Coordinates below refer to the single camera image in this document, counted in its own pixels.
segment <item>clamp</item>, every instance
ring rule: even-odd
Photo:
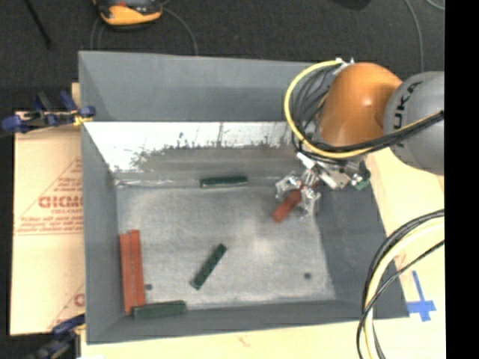
[[[71,95],[65,90],[59,93],[59,98],[64,110],[55,111],[44,92],[39,92],[33,102],[33,110],[20,112],[4,118],[1,127],[5,132],[27,133],[31,130],[48,128],[52,126],[79,125],[86,120],[91,120],[96,114],[95,107],[85,106],[78,108]]]
[[[79,344],[79,335],[76,329],[85,323],[85,314],[74,316],[52,329],[53,339],[41,346],[36,352],[25,359],[58,359],[72,346],[72,341]]]

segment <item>green block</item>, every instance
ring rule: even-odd
[[[200,187],[202,188],[228,188],[230,186],[244,185],[248,185],[248,177],[246,176],[211,177],[200,179]]]
[[[161,316],[177,315],[185,312],[185,301],[149,303],[143,306],[132,307],[132,316],[135,319],[159,318]]]

